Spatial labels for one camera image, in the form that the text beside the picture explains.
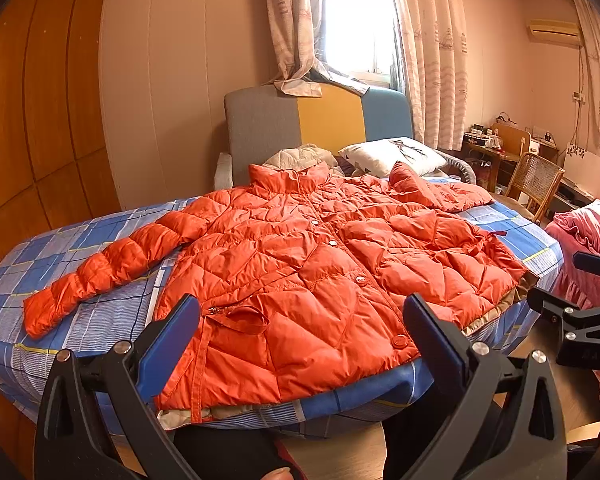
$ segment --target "air conditioner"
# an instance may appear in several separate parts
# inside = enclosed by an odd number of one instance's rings
[[[529,30],[539,41],[569,45],[582,44],[580,27],[576,23],[556,22],[554,20],[531,20]]]

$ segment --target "wooden chair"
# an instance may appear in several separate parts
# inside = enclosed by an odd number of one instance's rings
[[[504,195],[491,193],[491,196],[523,218],[538,223],[544,217],[563,174],[564,170],[551,161],[527,152],[520,157]],[[529,197],[526,207],[518,202],[520,193]]]

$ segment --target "quilted puffer fabric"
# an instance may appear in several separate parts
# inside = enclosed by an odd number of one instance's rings
[[[477,187],[427,184],[406,165],[390,183],[334,177],[325,164],[250,173],[250,186],[168,213],[28,298],[27,332],[42,335],[79,301],[189,244],[154,318],[190,293],[202,320],[157,406],[190,410],[196,423],[203,408],[287,402],[408,362],[418,351],[402,323],[405,296],[419,292],[465,328],[528,273],[493,234],[413,201],[490,202]]]

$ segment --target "wall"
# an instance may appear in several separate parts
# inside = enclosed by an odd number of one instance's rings
[[[578,22],[571,0],[523,0],[525,19]],[[565,149],[572,139],[586,146],[589,127],[589,75],[586,58],[577,47],[541,43],[529,34],[532,71],[532,121],[535,126],[549,130],[558,148]],[[586,102],[580,110],[578,132],[575,133],[576,103],[573,92],[582,88]]]
[[[100,92],[122,206],[209,192],[224,95],[276,72],[266,0],[105,0]]]
[[[530,51],[522,0],[463,0],[468,41],[467,123],[506,112],[530,121]]]
[[[24,238],[120,209],[102,133],[102,0],[0,14],[0,259]],[[0,394],[0,444],[32,477],[34,425]]]

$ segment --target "jacket collar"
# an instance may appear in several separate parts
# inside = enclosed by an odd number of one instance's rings
[[[249,166],[251,183],[274,193],[309,194],[325,184],[331,177],[329,167],[321,162],[306,170],[274,170],[264,166]]]

